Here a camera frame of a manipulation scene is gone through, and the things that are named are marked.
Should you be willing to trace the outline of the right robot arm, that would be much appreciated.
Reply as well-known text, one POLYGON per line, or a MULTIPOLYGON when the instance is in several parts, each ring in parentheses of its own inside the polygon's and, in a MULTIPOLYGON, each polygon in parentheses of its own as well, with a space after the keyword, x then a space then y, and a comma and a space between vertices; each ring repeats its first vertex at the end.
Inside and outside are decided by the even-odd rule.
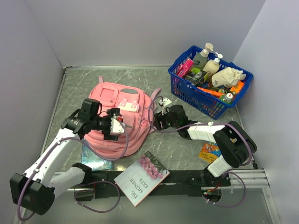
POLYGON ((181 105, 167 107, 165 112, 154 115, 155 131, 168 133, 168 128, 188 140, 203 140, 215 143, 220 156, 204 169, 204 181, 216 185, 226 172, 250 162, 257 151, 255 142, 235 121, 228 123, 201 123, 188 119, 181 105))

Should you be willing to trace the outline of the pink school backpack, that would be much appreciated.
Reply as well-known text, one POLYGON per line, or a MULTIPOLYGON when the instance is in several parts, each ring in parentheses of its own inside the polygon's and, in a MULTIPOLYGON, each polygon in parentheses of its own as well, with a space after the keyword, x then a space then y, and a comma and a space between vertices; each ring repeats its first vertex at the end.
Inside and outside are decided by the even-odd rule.
POLYGON ((150 122, 154 120, 157 105, 153 103, 150 108, 150 103, 160 91, 161 88, 158 87, 148 96, 136 87, 104 82, 100 76, 99 83, 91 91, 89 98, 102 103, 102 109, 99 109, 101 116, 107 115, 109 109, 120 108, 122 122, 128 133, 121 133, 115 141, 104 140, 101 131, 91 130, 85 135, 85 140, 93 152, 105 159, 117 159, 138 151, 147 135, 153 132, 150 122))

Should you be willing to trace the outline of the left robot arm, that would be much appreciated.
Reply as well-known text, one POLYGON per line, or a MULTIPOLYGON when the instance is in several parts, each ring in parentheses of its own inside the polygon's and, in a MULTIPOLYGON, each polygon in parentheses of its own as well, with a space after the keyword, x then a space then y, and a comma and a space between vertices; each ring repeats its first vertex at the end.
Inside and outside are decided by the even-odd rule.
POLYGON ((69 188, 76 185, 86 188, 92 184, 92 169, 81 163, 73 164, 58 176, 54 173, 78 143, 87 144, 83 138, 90 131, 101 131, 105 140, 117 140, 125 132, 120 109, 109 109, 101 116, 101 108, 101 102, 86 98, 81 108, 63 121, 53 142, 40 158, 23 174, 13 174, 9 184, 21 221, 26 221, 21 216, 21 208, 43 215, 69 188))

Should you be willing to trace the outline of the white book pink flowers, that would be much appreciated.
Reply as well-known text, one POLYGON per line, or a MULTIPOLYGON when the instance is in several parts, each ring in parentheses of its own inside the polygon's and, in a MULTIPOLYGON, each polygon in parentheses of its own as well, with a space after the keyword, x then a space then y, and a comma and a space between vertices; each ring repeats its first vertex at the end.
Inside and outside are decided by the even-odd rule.
POLYGON ((149 151, 145 152, 114 181, 129 201, 136 207, 170 172, 149 151))

